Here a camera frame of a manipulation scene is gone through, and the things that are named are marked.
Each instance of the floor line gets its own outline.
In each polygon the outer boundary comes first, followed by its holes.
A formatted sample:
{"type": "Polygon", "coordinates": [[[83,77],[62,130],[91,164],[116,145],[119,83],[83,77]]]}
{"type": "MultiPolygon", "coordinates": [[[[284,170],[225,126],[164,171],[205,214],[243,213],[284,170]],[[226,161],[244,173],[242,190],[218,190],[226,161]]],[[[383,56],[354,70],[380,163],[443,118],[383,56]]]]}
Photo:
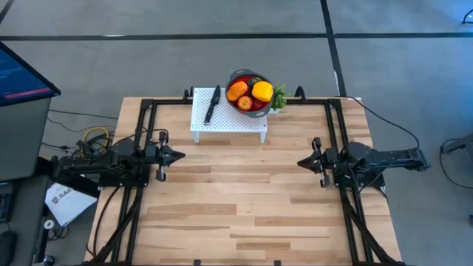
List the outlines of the floor line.
{"type": "Polygon", "coordinates": [[[333,71],[335,72],[338,96],[347,96],[343,74],[341,73],[340,58],[338,57],[337,45],[333,34],[332,21],[330,20],[330,12],[328,10],[327,0],[320,0],[322,13],[324,15],[325,28],[327,29],[328,47],[330,49],[330,57],[332,58],[333,71]]]}
{"type": "Polygon", "coordinates": [[[306,39],[326,38],[325,33],[189,33],[151,35],[19,35],[0,36],[0,41],[166,41],[231,39],[306,39]]]}
{"type": "Polygon", "coordinates": [[[472,33],[335,33],[334,38],[473,38],[472,33]]]}

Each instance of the white paper bag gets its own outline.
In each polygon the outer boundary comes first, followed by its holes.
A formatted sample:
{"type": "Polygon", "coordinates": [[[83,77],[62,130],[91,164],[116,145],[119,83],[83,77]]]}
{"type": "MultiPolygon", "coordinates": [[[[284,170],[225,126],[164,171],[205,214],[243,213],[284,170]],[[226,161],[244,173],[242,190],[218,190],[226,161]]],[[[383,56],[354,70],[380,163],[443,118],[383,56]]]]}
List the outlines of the white paper bag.
{"type": "Polygon", "coordinates": [[[44,202],[59,224],[64,227],[96,201],[94,197],[54,183],[47,190],[44,202]]]}

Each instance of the yellow bell pepper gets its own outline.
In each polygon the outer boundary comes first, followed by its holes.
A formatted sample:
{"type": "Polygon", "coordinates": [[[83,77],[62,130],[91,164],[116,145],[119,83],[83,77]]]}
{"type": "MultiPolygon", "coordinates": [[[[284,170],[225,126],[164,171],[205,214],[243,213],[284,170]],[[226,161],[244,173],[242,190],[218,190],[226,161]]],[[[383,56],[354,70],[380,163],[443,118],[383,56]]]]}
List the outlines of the yellow bell pepper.
{"type": "Polygon", "coordinates": [[[257,82],[254,84],[251,94],[256,99],[267,103],[273,97],[273,85],[266,81],[257,82]]]}

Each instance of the knife handle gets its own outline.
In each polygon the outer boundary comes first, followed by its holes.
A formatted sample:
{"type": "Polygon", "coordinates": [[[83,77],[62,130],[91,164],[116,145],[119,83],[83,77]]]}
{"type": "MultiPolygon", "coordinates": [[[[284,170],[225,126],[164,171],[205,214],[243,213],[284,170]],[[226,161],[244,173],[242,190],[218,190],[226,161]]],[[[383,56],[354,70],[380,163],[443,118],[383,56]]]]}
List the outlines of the knife handle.
{"type": "Polygon", "coordinates": [[[213,113],[214,113],[214,105],[211,104],[208,107],[207,114],[205,115],[204,125],[208,125],[210,123],[210,118],[212,117],[213,113]]]}

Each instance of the white pegboard platform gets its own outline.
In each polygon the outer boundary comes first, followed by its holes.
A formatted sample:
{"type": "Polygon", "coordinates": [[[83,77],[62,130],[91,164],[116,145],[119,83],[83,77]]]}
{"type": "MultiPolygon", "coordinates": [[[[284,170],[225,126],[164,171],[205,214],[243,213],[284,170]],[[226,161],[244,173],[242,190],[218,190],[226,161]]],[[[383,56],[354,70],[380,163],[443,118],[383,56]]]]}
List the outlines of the white pegboard platform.
{"type": "Polygon", "coordinates": [[[215,88],[194,88],[192,100],[191,132],[196,143],[200,140],[200,132],[257,132],[261,134],[261,142],[265,142],[268,123],[266,116],[251,118],[238,113],[225,98],[225,88],[220,88],[220,101],[214,107],[210,124],[204,125],[210,100],[215,88]]]}

